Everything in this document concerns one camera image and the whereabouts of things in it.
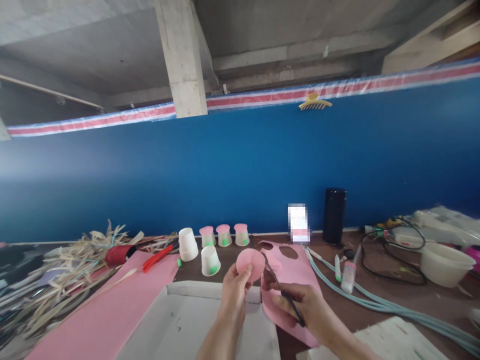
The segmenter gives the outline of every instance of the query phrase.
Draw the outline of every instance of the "paper cup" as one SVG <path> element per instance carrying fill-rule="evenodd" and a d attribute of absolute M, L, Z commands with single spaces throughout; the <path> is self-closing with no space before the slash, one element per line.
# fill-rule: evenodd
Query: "paper cup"
<path fill-rule="evenodd" d="M 201 251 L 201 273 L 207 277 L 213 276 L 220 270 L 220 260 L 215 246 L 205 246 Z"/>
<path fill-rule="evenodd" d="M 217 243 L 214 234 L 214 227 L 213 226 L 205 226 L 200 229 L 201 235 L 201 247 L 204 248 L 206 246 L 215 246 Z"/>
<path fill-rule="evenodd" d="M 241 247 L 247 246 L 250 242 L 247 224 L 236 224 L 233 228 L 235 229 L 235 244 Z"/>
<path fill-rule="evenodd" d="M 218 233 L 218 245 L 221 247 L 227 247 L 232 243 L 232 236 L 230 235 L 230 226 L 227 224 L 218 225 L 216 227 Z"/>
<path fill-rule="evenodd" d="M 195 241 L 194 231 L 191 227 L 186 227 L 178 233 L 178 244 L 180 259 L 183 262 L 189 262 L 197 257 L 199 248 Z"/>

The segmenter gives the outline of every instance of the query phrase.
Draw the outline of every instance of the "hole in foam sheet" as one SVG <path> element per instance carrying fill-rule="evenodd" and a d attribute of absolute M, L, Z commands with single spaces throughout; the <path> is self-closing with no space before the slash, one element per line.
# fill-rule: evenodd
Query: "hole in foam sheet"
<path fill-rule="evenodd" d="M 274 246 L 268 242 L 261 242 L 258 244 L 258 248 L 258 251 L 260 251 L 261 249 L 272 250 Z"/>
<path fill-rule="evenodd" d="M 283 256 L 296 260 L 299 258 L 299 255 L 295 250 L 293 250 L 290 246 L 280 246 L 280 252 Z"/>

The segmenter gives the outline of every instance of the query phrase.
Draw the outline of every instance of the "red scissors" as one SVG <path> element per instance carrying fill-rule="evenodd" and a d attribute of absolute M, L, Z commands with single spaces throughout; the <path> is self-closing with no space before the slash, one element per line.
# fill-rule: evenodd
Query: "red scissors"
<path fill-rule="evenodd" d="M 147 271 L 150 270 L 150 268 L 158 263 L 160 260 L 162 260 L 165 255 L 168 253 L 171 253 L 173 250 L 179 247 L 179 243 L 171 243 L 168 245 L 166 248 L 164 248 L 162 251 L 157 252 L 155 255 L 153 255 L 151 258 L 149 258 L 147 261 L 143 263 L 143 272 L 147 273 Z"/>

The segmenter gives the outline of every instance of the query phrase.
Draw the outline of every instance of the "table surface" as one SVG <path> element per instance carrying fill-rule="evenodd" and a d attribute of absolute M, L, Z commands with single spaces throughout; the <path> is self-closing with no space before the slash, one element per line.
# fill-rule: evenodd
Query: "table surface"
<path fill-rule="evenodd" d="M 347 248 L 356 250 L 362 237 L 363 234 L 359 232 L 344 232 L 342 243 Z M 290 241 L 290 238 L 288 235 L 251 235 L 250 244 L 248 244 L 247 247 L 257 250 L 261 248 L 269 249 L 270 246 L 259 244 L 262 240 L 286 244 Z M 322 234 L 312 235 L 309 246 L 331 264 L 334 263 L 335 254 L 339 254 L 342 251 L 341 247 L 330 245 L 323 241 Z M 199 255 L 194 260 L 183 263 L 182 267 L 178 270 L 174 281 L 196 280 L 221 283 L 227 270 L 237 260 L 237 256 L 243 249 L 245 249 L 245 247 L 236 246 L 235 242 L 228 247 L 217 246 L 216 250 L 220 259 L 221 268 L 216 275 L 210 277 L 202 275 L 202 262 Z M 365 252 L 366 265 L 380 274 L 390 275 L 392 270 L 398 270 L 401 266 L 404 266 L 393 258 L 387 256 L 380 243 L 366 243 Z M 398 248 L 392 249 L 392 252 L 408 262 L 420 263 L 421 255 L 417 252 Z M 322 271 L 326 277 L 335 284 L 335 274 L 320 261 L 316 259 L 314 261 L 320 271 Z M 443 320 L 476 337 L 480 335 L 479 331 L 474 328 L 468 319 L 468 313 L 471 308 L 480 308 L 480 286 L 477 279 L 471 276 L 466 276 L 460 283 L 461 286 L 473 296 L 470 297 L 462 293 L 458 288 L 445 288 L 436 285 L 431 281 L 428 281 L 425 286 L 415 286 L 383 279 L 367 272 L 363 266 L 360 265 L 360 260 L 357 265 L 355 280 L 372 294 L 406 308 Z M 409 277 L 409 280 L 419 280 L 412 275 L 404 275 Z M 353 333 L 393 316 L 393 314 L 384 314 L 359 306 L 347 298 L 335 293 L 332 289 L 327 287 L 320 278 L 318 278 L 318 282 L 325 300 Z M 257 281 L 254 285 L 260 286 L 260 281 Z M 359 296 L 359 293 L 356 290 L 353 294 Z M 445 354 L 447 358 L 464 360 L 474 359 L 467 351 L 463 350 L 455 342 L 407 318 L 404 320 L 412 322 L 428 340 Z M 283 331 L 278 326 L 276 329 L 280 346 L 280 356 L 282 359 L 295 359 L 297 353 L 308 349 L 304 343 Z"/>

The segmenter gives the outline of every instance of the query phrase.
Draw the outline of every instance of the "red object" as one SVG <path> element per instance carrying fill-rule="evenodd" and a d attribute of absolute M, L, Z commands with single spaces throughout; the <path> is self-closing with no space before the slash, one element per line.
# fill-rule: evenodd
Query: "red object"
<path fill-rule="evenodd" d="M 127 261 L 127 256 L 130 257 L 137 250 L 135 245 L 117 245 L 112 247 L 105 256 L 105 262 L 108 265 L 123 265 Z"/>
<path fill-rule="evenodd" d="M 145 261 L 143 263 L 143 272 L 144 273 L 147 273 L 147 271 L 150 270 L 150 268 L 155 265 L 156 263 L 158 263 L 160 260 L 162 260 L 165 255 L 167 255 L 168 253 L 170 253 L 172 250 L 174 249 L 174 245 L 173 244 L 170 244 L 168 245 L 166 248 L 164 248 L 162 251 L 156 253 L 155 255 L 153 255 L 151 258 L 149 258 L 147 261 Z"/>

